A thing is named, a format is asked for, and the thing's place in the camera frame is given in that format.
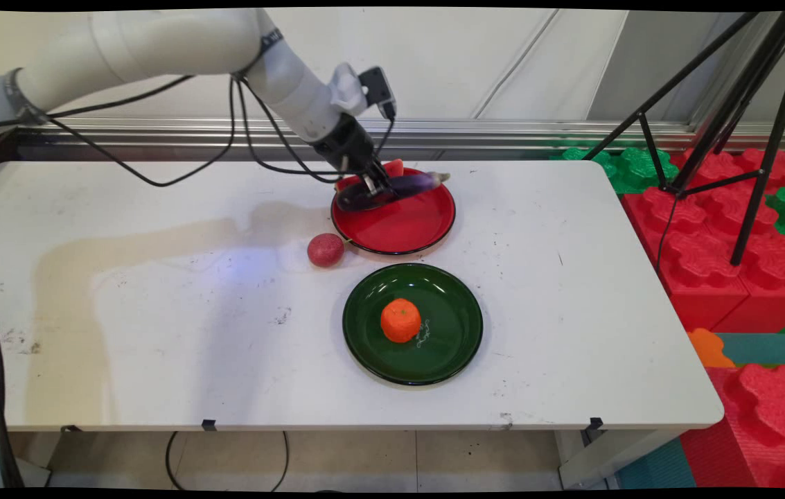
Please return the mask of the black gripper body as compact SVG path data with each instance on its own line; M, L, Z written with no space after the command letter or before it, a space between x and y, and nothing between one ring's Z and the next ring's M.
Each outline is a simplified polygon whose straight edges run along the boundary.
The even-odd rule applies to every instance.
M340 114L335 126L312 148L339 173L371 176L386 173L370 134L350 114Z

